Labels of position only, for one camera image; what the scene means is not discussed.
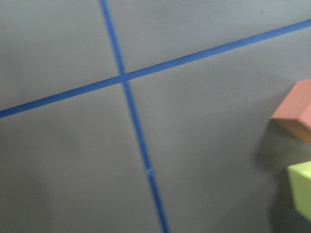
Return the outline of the pink foam cube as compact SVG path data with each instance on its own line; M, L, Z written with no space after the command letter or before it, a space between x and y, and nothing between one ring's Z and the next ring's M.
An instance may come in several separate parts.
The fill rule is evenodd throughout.
M304 143L311 142L311 81L297 82L271 119Z

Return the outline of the yellow foam cube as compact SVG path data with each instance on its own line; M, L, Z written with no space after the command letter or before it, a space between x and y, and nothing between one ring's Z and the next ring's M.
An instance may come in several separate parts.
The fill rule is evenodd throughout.
M295 210L311 221L311 162L287 168Z

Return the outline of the blue tape grid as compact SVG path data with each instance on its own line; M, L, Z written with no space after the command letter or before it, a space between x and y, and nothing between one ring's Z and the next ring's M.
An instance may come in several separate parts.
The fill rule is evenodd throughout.
M271 116L308 0L3 0L3 233L308 233Z

